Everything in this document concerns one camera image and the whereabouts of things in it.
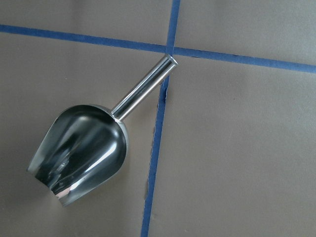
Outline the stainless steel ice scoop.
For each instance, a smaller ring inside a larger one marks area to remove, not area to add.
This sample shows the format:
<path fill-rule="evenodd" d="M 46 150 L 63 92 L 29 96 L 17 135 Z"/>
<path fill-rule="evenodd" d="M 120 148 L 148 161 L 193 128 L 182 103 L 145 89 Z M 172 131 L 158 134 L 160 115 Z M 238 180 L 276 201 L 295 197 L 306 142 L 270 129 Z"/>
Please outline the stainless steel ice scoop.
<path fill-rule="evenodd" d="M 112 108 L 76 105 L 53 122 L 27 171 L 67 206 L 112 178 L 128 153 L 124 119 L 178 66 L 164 55 Z"/>

